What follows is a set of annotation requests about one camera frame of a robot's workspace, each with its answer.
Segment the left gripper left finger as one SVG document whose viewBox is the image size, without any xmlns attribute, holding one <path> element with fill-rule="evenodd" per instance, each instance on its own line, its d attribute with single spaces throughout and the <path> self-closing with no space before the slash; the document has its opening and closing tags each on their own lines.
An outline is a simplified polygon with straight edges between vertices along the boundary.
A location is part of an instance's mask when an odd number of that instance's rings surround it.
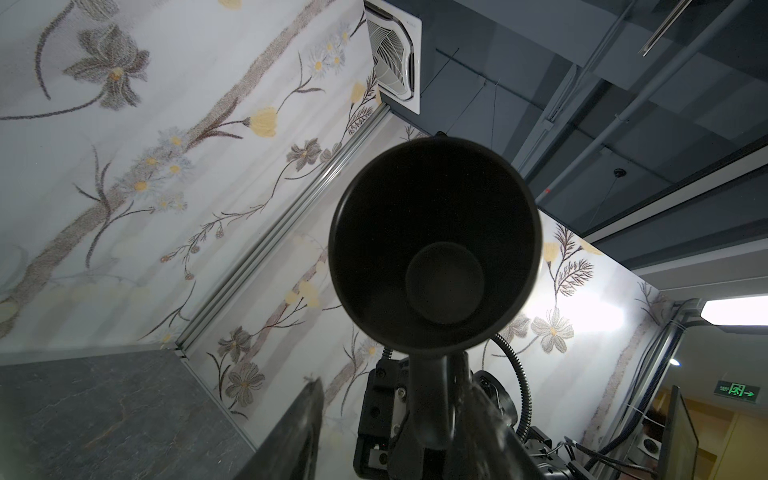
<svg viewBox="0 0 768 480">
<path fill-rule="evenodd" d="M 323 405 L 321 380 L 309 381 L 235 479 L 314 479 Z"/>
</svg>

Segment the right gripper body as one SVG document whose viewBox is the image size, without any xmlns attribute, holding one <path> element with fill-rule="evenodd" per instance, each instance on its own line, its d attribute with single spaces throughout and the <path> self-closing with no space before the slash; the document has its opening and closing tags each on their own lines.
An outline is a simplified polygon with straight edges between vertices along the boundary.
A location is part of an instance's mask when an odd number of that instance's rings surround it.
<svg viewBox="0 0 768 480">
<path fill-rule="evenodd" d="M 451 479 L 455 434 L 454 369 L 450 356 L 381 359 L 366 385 L 353 469 L 362 479 Z M 472 381 L 522 443 L 522 411 L 489 372 Z"/>
</svg>

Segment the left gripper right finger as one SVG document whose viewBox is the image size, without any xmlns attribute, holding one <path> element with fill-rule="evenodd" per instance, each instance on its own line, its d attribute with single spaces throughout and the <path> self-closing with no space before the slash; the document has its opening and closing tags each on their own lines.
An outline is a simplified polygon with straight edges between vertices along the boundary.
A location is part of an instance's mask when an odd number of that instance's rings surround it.
<svg viewBox="0 0 768 480">
<path fill-rule="evenodd" d="M 454 369 L 455 434 L 449 447 L 451 479 L 541 479 L 523 444 L 471 379 L 468 355 L 450 357 Z"/>
</svg>

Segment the black mug white base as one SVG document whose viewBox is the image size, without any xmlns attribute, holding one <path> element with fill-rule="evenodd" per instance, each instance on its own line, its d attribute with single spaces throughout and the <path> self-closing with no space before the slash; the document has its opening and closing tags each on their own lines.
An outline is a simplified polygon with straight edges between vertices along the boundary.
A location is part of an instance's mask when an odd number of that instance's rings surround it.
<svg viewBox="0 0 768 480">
<path fill-rule="evenodd" d="M 410 361 L 419 443 L 453 438 L 448 358 L 486 341 L 536 282 L 542 226 L 521 176 L 475 142 L 433 136 L 397 145 L 353 178 L 329 233 L 339 301 L 370 338 Z"/>
</svg>

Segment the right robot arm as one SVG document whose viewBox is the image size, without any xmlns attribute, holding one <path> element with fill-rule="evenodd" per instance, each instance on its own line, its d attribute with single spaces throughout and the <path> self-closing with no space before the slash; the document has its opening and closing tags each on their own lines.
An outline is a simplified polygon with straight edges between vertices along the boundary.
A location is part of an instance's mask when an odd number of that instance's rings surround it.
<svg viewBox="0 0 768 480">
<path fill-rule="evenodd" d="M 361 479 L 589 479 L 583 453 L 639 479 L 647 468 L 610 458 L 569 438 L 554 442 L 532 426 L 532 396 L 522 364 L 500 335 L 520 406 L 466 353 L 395 360 L 384 350 L 370 371 L 353 456 Z"/>
</svg>

